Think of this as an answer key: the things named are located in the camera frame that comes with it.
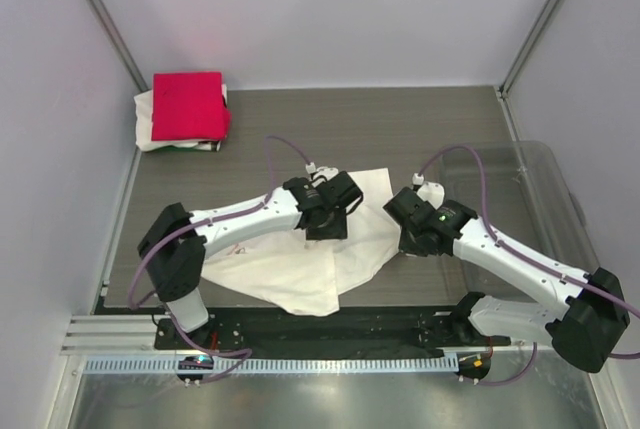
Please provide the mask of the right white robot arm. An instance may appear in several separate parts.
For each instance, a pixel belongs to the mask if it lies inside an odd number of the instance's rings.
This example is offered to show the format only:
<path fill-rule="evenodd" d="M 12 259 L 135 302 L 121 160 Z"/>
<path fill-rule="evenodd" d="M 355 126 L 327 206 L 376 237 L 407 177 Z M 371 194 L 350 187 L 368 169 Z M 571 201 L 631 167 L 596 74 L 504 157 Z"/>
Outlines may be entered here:
<path fill-rule="evenodd" d="M 384 206 L 400 228 L 400 252 L 455 257 L 528 296 L 501 300 L 479 291 L 451 311 L 446 329 L 462 344 L 522 340 L 552 347 L 573 367 L 599 372 L 630 323 L 618 277 L 560 263 L 496 230 L 463 204 L 405 187 Z"/>

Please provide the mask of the white Coca-Cola t-shirt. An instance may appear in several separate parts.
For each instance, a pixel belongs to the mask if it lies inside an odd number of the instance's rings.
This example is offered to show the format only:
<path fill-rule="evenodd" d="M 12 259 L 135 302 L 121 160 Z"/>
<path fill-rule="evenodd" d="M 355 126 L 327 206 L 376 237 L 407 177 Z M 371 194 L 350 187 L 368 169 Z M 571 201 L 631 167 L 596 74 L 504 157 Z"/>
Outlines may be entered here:
<path fill-rule="evenodd" d="M 300 231 L 270 233 L 208 259 L 202 278 L 298 316 L 327 316 L 339 296 L 369 282 L 398 252 L 400 229 L 383 206 L 389 170 L 353 171 L 364 201 L 347 217 L 345 240 L 307 241 Z"/>

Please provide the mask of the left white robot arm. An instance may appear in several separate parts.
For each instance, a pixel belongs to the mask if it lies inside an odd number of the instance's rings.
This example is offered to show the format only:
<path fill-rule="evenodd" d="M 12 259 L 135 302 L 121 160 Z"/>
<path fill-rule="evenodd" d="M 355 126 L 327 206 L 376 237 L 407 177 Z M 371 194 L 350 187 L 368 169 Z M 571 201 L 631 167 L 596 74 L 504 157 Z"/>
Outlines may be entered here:
<path fill-rule="evenodd" d="M 139 242 L 142 270 L 168 309 L 179 337 L 205 346 L 213 324 L 199 292 L 204 262 L 223 249 L 270 233 L 302 230 L 311 241 L 344 240 L 347 217 L 364 193 L 345 171 L 291 178 L 264 196 L 219 209 L 166 206 Z"/>

